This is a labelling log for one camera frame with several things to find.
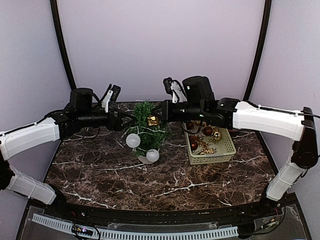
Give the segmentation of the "gold gift box ornament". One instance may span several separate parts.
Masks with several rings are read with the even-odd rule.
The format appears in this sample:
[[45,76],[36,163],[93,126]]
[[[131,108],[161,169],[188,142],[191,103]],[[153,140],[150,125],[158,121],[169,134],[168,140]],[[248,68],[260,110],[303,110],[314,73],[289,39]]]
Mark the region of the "gold gift box ornament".
[[160,119],[157,116],[152,115],[147,118],[147,123],[150,127],[158,126],[160,124]]

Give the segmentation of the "white woven light ball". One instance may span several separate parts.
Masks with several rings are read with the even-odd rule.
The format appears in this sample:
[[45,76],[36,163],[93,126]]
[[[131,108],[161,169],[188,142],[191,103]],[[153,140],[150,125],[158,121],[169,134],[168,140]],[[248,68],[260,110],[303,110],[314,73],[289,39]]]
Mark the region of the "white woven light ball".
[[157,162],[159,158],[160,158],[160,154],[156,149],[150,149],[146,152],[146,159],[151,163]]
[[127,137],[126,137],[126,144],[129,148],[137,148],[141,143],[141,138],[139,137],[138,134],[136,133],[130,133]]

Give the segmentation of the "small green christmas tree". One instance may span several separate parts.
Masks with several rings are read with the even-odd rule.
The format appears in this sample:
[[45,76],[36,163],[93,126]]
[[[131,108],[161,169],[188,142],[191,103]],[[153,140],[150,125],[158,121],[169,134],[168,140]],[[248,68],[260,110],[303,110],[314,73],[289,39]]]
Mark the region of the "small green christmas tree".
[[170,134],[166,123],[157,126],[148,126],[147,118],[149,116],[155,116],[152,115],[152,109],[155,106],[156,105],[150,101],[137,103],[133,109],[133,116],[136,120],[133,125],[128,128],[128,135],[137,134],[141,140],[140,145],[137,148],[133,148],[134,154],[140,158],[140,161],[148,164],[153,164],[154,162],[147,160],[147,151],[155,149],[160,153],[160,147]]

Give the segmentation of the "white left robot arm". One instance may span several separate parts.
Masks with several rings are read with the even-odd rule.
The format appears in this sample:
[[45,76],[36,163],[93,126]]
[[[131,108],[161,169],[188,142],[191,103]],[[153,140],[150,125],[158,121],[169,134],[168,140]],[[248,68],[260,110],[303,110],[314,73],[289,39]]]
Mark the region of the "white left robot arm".
[[71,113],[56,111],[43,119],[0,134],[0,189],[12,191],[28,199],[52,205],[59,193],[54,187],[23,173],[10,164],[10,159],[24,152],[63,141],[83,128],[105,127],[121,131],[135,121],[135,117],[121,110]]

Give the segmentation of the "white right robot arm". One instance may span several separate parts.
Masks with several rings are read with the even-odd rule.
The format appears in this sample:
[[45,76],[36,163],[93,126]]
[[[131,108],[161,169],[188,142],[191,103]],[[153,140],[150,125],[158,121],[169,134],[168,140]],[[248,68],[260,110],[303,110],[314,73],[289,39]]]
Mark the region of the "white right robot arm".
[[225,97],[198,102],[165,100],[151,114],[163,122],[203,121],[224,129],[253,130],[292,140],[291,155],[266,188],[266,198],[275,202],[319,159],[315,115],[308,107],[284,110]]

